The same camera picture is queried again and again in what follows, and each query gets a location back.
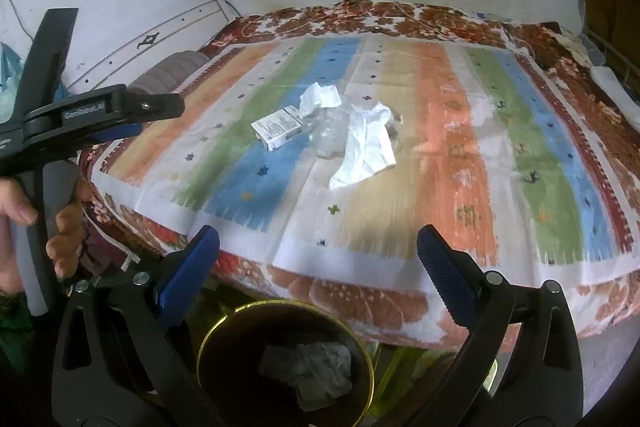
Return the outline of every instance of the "finger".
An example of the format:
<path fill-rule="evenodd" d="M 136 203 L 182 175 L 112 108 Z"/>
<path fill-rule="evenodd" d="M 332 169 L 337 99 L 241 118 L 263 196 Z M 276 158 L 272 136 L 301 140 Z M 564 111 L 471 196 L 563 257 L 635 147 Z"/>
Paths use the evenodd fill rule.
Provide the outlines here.
<path fill-rule="evenodd" d="M 71 277 L 78 269 L 78 256 L 72 255 L 56 261 L 56 275 L 59 279 Z"/>
<path fill-rule="evenodd" d="M 90 201 L 93 195 L 89 182 L 85 178 L 80 178 L 76 184 L 74 196 L 80 201 Z"/>
<path fill-rule="evenodd" d="M 31 201 L 12 178 L 0 178 L 0 214 L 28 227 L 38 219 L 38 213 Z"/>
<path fill-rule="evenodd" d="M 54 261 L 73 256 L 82 243 L 83 236 L 84 230 L 80 228 L 71 233 L 60 233 L 52 237 L 47 241 L 47 255 Z"/>
<path fill-rule="evenodd" d="M 56 225 L 61 233 L 71 233 L 82 227 L 82 203 L 74 200 L 56 214 Z"/>

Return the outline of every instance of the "colorful striped cloth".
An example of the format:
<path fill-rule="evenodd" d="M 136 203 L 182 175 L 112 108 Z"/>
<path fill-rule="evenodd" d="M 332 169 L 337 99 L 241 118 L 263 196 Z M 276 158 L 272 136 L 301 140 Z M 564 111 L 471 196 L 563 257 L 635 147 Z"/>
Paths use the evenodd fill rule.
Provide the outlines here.
<path fill-rule="evenodd" d="M 316 158 L 308 136 L 274 152 L 255 140 L 252 121 L 298 105 L 314 82 L 402 115 L 395 168 L 329 190 L 341 160 Z M 286 270 L 332 281 L 325 299 L 348 302 L 354 287 L 378 290 L 354 298 L 371 303 L 427 295 L 416 321 L 404 321 L 409 336 L 432 324 L 432 335 L 414 335 L 421 343 L 444 330 L 415 258 L 426 223 L 512 283 L 570 288 L 638 267 L 638 216 L 598 136 L 528 55 L 375 34 L 293 37 L 229 45 L 178 91 L 183 117 L 100 150 L 91 178 L 110 211 L 180 237 L 212 225 L 247 268 L 270 267 L 256 279 Z M 162 233 L 154 241 L 175 249 Z M 320 291 L 310 285 L 303 293 Z M 278 286 L 289 282 L 270 285 L 282 295 Z M 296 297 L 290 287 L 286 296 Z M 389 313 L 408 316 L 392 301 Z"/>

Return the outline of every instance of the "human hand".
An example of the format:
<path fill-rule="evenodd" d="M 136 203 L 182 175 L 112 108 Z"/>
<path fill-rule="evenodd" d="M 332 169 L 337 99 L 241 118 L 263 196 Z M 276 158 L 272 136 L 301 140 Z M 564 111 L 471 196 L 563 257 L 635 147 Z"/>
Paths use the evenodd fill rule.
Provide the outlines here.
<path fill-rule="evenodd" d="M 74 199 L 56 214 L 60 233 L 47 242 L 47 255 L 55 262 L 58 277 L 70 277 L 78 269 L 78 257 L 84 231 L 82 203 L 91 198 L 89 183 L 81 178 L 76 184 Z M 9 219 L 28 227 L 35 223 L 38 213 L 12 178 L 0 178 L 0 292 L 13 295 L 23 290 L 18 272 Z"/>

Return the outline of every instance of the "green stripe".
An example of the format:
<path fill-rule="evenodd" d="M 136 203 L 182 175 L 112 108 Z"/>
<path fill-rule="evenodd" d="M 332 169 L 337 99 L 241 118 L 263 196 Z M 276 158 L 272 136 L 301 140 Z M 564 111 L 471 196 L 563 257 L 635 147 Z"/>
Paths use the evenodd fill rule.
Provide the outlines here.
<path fill-rule="evenodd" d="M 507 129 L 541 253 L 551 264 L 582 261 L 580 214 L 561 163 L 549 150 L 529 106 L 499 61 L 488 50 L 468 48 L 467 54 Z"/>
<path fill-rule="evenodd" d="M 244 106 L 240 118 L 216 138 L 209 153 L 185 177 L 183 188 L 174 197 L 174 203 L 194 210 L 200 209 L 206 203 L 211 188 L 222 176 L 225 168 L 233 166 L 255 143 L 251 124 L 278 110 L 282 97 L 309 70 L 323 46 L 323 39 L 306 40 L 289 55 L 269 82 L 255 90 L 253 98 Z"/>

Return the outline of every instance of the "gold rim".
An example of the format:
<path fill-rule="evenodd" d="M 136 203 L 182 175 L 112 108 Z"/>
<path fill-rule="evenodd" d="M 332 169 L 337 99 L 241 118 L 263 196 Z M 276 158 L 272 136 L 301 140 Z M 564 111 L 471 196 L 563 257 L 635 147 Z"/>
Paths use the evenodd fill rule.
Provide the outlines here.
<path fill-rule="evenodd" d="M 353 424 L 353 427 L 356 427 L 357 425 L 359 425 L 360 422 L 362 422 L 364 417 L 367 415 L 367 412 L 369 412 L 369 408 L 371 407 L 371 403 L 373 402 L 373 392 L 374 392 L 375 379 L 374 379 L 373 363 L 371 362 L 371 357 L 369 356 L 369 353 L 367 353 L 367 350 L 365 349 L 365 347 L 362 346 L 362 343 L 360 342 L 360 340 L 357 337 L 357 335 L 354 333 L 354 331 L 347 324 L 342 322 L 340 319 L 336 319 L 335 317 L 332 317 L 327 312 L 325 312 L 322 308 L 319 308 L 317 306 L 313 306 L 313 304 L 308 304 L 306 302 L 287 301 L 286 299 L 273 299 L 271 301 L 256 301 L 256 302 L 251 302 L 249 304 L 245 304 L 243 306 L 239 306 L 238 308 L 233 310 L 233 312 L 231 312 L 228 315 L 225 315 L 224 317 L 222 317 L 218 322 L 216 322 L 211 327 L 211 329 L 209 331 L 207 331 L 207 334 L 205 335 L 204 340 L 200 344 L 200 349 L 198 350 L 198 359 L 196 360 L 196 378 L 198 380 L 198 384 L 201 385 L 201 383 L 200 383 L 200 359 L 202 357 L 202 352 L 204 351 L 204 348 L 206 347 L 207 342 L 209 341 L 209 337 L 213 334 L 213 332 L 217 328 L 219 328 L 220 325 L 224 321 L 226 321 L 229 317 L 231 317 L 232 315 L 235 315 L 235 314 L 237 314 L 237 313 L 239 313 L 241 311 L 244 311 L 247 308 L 255 308 L 257 306 L 263 306 L 263 305 L 267 305 L 267 304 L 281 304 L 281 305 L 285 305 L 285 306 L 293 306 L 293 307 L 305 309 L 307 311 L 310 311 L 312 313 L 316 313 L 318 315 L 322 315 L 322 317 L 328 319 L 329 321 L 334 323 L 339 328 L 342 328 L 344 331 L 346 331 L 347 333 L 349 333 L 349 335 L 351 335 L 353 337 L 353 340 L 356 342 L 356 345 L 358 346 L 358 349 L 360 350 L 361 356 L 364 357 L 364 360 L 367 363 L 367 369 L 369 370 L 369 397 L 367 398 L 367 404 L 366 404 L 364 410 L 362 411 L 362 414 L 360 415 L 360 417 L 358 418 L 356 423 Z"/>

